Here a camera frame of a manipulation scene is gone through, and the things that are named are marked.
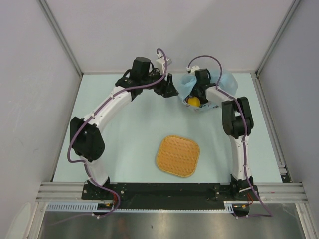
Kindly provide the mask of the woven bamboo tray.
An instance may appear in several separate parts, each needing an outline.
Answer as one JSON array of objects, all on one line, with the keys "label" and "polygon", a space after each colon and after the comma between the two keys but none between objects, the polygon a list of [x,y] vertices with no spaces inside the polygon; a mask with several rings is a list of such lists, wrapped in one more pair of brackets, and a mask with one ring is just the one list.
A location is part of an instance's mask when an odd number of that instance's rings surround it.
[{"label": "woven bamboo tray", "polygon": [[199,145],[177,135],[165,137],[156,155],[157,167],[178,177],[190,177],[196,171],[200,156]]}]

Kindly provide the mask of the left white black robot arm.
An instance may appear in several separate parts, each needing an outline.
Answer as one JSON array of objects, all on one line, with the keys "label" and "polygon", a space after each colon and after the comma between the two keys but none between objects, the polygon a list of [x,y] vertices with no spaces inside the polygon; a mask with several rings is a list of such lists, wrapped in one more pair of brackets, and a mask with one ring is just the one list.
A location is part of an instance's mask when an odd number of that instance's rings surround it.
[{"label": "left white black robot arm", "polygon": [[109,196],[109,175],[103,168],[100,157],[104,153],[105,143],[102,132],[111,119],[127,104],[131,103],[143,90],[152,90],[156,94],[169,98],[178,94],[172,82],[172,74],[167,72],[171,60],[160,56],[155,63],[145,57],[137,57],[132,68],[127,70],[115,83],[106,99],[91,113],[82,118],[74,117],[70,122],[70,144],[67,151],[68,161],[71,151],[78,155],[91,184],[93,194],[99,199]]}]

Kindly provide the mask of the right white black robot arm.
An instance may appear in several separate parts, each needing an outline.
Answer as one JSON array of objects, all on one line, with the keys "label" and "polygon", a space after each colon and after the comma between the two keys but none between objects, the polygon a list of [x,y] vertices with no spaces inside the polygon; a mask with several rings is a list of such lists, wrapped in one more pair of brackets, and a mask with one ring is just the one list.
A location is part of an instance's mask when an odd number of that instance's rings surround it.
[{"label": "right white black robot arm", "polygon": [[229,136],[232,150],[230,195],[236,200],[241,200],[248,194],[248,190],[253,190],[248,140],[254,122],[249,101],[246,97],[237,98],[221,89],[217,83],[212,83],[211,74],[207,69],[195,66],[189,73],[196,77],[191,95],[221,108],[222,127]]}]

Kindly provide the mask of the blue plastic bag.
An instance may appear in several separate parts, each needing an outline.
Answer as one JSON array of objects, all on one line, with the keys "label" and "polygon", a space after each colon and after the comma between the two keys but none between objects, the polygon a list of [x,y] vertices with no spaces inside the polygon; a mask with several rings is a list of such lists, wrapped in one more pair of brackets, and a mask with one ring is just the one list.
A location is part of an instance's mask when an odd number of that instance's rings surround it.
[{"label": "blue plastic bag", "polygon": [[[218,105],[216,105],[213,102],[207,102],[207,103],[201,103],[200,106],[192,105],[188,103],[188,99],[191,98],[191,90],[195,87],[195,83],[197,82],[197,79],[195,76],[190,76],[189,74],[185,74],[181,77],[178,85],[177,85],[177,91],[179,93],[179,98],[181,99],[181,102],[189,108],[191,111],[194,112],[201,112],[206,111],[209,109],[217,108]],[[219,87],[227,92],[230,95],[235,95],[238,89],[238,83],[233,76],[233,74],[227,70],[223,70],[221,80],[219,82]]]}]

